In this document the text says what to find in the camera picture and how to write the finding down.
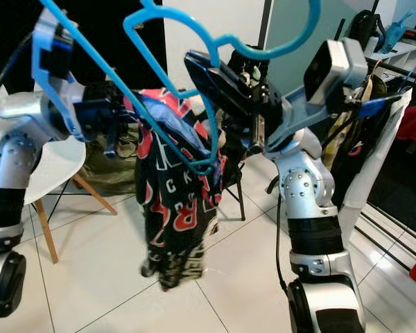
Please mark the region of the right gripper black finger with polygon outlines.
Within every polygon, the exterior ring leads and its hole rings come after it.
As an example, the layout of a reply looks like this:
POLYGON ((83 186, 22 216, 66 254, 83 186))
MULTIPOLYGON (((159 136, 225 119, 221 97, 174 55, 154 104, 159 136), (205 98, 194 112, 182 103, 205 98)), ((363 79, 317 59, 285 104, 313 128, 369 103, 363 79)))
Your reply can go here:
POLYGON ((191 50, 184 57, 190 79, 214 107, 230 117, 244 118, 244 82, 227 65, 211 65, 208 53, 191 50))

